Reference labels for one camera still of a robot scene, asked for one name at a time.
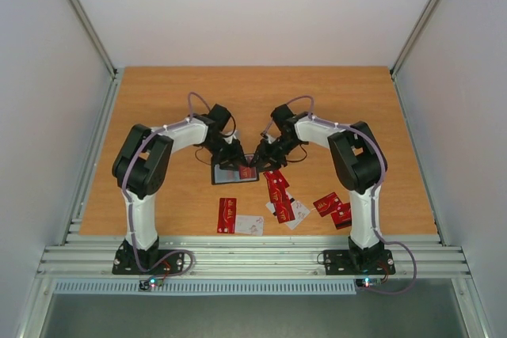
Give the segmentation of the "black leather card holder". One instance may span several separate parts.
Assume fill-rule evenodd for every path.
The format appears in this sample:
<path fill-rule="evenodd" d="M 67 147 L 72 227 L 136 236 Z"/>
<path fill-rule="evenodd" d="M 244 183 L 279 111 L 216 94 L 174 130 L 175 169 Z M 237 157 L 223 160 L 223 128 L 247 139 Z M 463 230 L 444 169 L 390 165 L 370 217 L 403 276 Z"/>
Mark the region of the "black leather card holder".
<path fill-rule="evenodd" d="M 259 181 L 259 173 L 257 172 L 256 180 L 240 180 L 238 171 L 224 171 L 220 170 L 215 162 L 212 162 L 211 179 L 212 185 L 222 184 L 245 184 L 250 182 Z"/>

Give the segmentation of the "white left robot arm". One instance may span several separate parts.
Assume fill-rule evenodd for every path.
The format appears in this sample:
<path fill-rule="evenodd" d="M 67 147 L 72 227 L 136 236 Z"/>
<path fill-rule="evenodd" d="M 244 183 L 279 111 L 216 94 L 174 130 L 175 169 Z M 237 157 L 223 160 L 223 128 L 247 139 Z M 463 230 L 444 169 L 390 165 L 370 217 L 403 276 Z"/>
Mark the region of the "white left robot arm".
<path fill-rule="evenodd" d="M 155 226 L 155 195 L 163 185 L 171 154 L 190 146 L 206 149 L 212 167 L 237 171 L 247 165 L 241 143 L 224 128 L 234 117 L 216 104 L 204 114 L 190 113 L 182 121 L 130 130 L 112 166 L 127 213 L 127 233 L 116 251 L 116 273 L 150 273 L 162 264 Z"/>

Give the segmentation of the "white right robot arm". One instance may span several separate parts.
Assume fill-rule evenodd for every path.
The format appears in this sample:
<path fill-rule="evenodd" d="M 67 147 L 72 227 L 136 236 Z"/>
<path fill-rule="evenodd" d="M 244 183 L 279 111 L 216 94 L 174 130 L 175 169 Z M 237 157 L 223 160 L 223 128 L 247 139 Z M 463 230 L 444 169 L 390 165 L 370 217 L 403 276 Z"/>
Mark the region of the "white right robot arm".
<path fill-rule="evenodd" d="M 314 143 L 330 151 L 341 185 L 349 191 L 352 229 L 346 263 L 361 273 L 376 265 L 385 243 L 377 218 L 379 192 L 387 161 L 365 122 L 343 124 L 309 113 L 295 114 L 286 104 L 275 108 L 271 118 L 280 132 L 273 139 L 263 133 L 250 165 L 260 172 L 288 164 L 288 154 L 297 146 Z"/>

